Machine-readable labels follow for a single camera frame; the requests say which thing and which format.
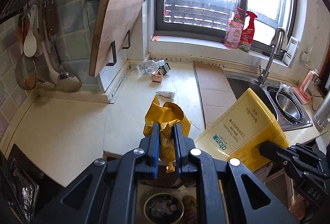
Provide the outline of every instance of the yellow box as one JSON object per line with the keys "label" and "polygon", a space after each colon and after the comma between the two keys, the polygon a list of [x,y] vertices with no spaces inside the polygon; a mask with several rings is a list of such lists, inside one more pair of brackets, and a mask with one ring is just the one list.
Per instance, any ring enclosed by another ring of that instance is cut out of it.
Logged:
{"label": "yellow box", "polygon": [[195,145],[219,160],[238,158],[247,168],[255,171],[269,162],[258,150],[258,145],[266,140],[284,148],[289,146],[274,115],[249,88],[196,138]]}

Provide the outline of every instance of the metal bowl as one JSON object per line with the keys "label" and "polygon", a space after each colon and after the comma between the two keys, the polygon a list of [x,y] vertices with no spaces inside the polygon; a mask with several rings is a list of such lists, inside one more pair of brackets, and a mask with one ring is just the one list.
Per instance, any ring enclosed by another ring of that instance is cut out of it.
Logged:
{"label": "metal bowl", "polygon": [[276,94],[276,101],[279,107],[294,121],[298,121],[300,119],[300,113],[296,105],[287,98],[284,94]]}

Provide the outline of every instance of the red spray bottle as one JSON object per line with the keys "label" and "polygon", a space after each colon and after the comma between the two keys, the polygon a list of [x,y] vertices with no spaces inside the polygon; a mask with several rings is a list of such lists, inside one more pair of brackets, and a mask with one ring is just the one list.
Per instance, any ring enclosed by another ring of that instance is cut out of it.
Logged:
{"label": "red spray bottle", "polygon": [[249,25],[246,29],[242,31],[242,35],[240,36],[240,43],[239,43],[239,48],[245,52],[250,51],[250,47],[253,41],[253,36],[255,34],[255,18],[258,16],[253,13],[247,11],[247,16],[245,17],[250,17]]}

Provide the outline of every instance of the sink basin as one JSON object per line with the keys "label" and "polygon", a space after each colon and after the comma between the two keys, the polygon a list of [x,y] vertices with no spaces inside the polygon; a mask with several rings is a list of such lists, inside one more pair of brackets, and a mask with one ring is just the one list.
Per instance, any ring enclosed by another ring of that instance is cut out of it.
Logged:
{"label": "sink basin", "polygon": [[274,114],[283,131],[296,130],[313,125],[300,101],[291,90],[289,93],[283,94],[285,94],[296,106],[300,115],[299,120],[292,120],[292,118],[288,117],[288,115],[281,109],[276,100],[276,91],[279,89],[280,82],[267,79],[265,84],[260,84],[257,81],[257,77],[251,75],[228,71],[225,71],[225,75],[237,99],[248,88],[251,88]]}

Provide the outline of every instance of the cutting board holder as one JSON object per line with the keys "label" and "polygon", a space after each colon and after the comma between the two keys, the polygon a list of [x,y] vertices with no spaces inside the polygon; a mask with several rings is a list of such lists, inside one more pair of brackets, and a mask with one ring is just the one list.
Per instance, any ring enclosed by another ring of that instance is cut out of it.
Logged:
{"label": "cutting board holder", "polygon": [[[128,46],[127,47],[123,47],[122,50],[127,50],[131,47],[131,30],[127,31],[127,38],[128,38]],[[105,66],[108,67],[112,67],[117,63],[117,53],[116,53],[116,42],[113,41],[111,42],[111,50],[112,50],[112,59],[113,62],[109,62],[108,64],[106,64]]]}

